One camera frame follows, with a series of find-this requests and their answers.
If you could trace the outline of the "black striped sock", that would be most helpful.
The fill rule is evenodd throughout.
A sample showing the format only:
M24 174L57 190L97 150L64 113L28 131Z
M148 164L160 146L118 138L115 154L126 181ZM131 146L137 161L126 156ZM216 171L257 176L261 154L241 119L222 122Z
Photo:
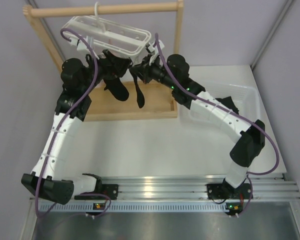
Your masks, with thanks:
M121 77L117 79L105 79L103 81L105 83L104 90L109 90L117 100L125 102L129 98L129 92L121 82Z

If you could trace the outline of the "white plastic clip hanger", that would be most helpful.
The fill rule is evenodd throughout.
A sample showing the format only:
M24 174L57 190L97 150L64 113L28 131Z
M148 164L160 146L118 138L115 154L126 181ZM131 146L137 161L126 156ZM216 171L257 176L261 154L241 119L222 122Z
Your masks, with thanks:
M99 3L94 4L94 15L74 16L63 28L70 29L80 35L93 49L101 55L109 50L120 58L130 58L133 63L150 43L152 35L149 31L124 25L99 17Z

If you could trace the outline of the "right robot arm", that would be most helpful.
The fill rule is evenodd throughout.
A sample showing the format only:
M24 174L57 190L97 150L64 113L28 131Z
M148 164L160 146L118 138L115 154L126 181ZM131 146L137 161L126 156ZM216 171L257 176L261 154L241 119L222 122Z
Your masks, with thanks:
M190 78L190 66L179 54L167 60L151 55L129 69L134 82L148 84L154 80L172 90L174 100L188 110L199 114L204 120L219 127L234 142L229 156L230 169L211 199L233 199L244 191L244 182L253 160L265 146L265 124L252 122L239 115L234 106L227 106L214 98L202 85Z

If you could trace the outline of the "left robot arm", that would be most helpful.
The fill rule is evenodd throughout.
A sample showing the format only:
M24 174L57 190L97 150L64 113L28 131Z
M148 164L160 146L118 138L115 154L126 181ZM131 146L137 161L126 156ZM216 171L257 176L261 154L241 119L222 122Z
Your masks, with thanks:
M53 124L42 154L31 173L23 174L21 184L36 198L61 205L82 193L97 199L103 194L99 176L84 173L79 178L65 178L64 166L72 141L85 120L92 103L89 93L101 81L120 101L126 101L129 92L120 81L133 62L109 50L103 56L86 54L87 66L78 58L70 58L61 66L62 92L54 110Z

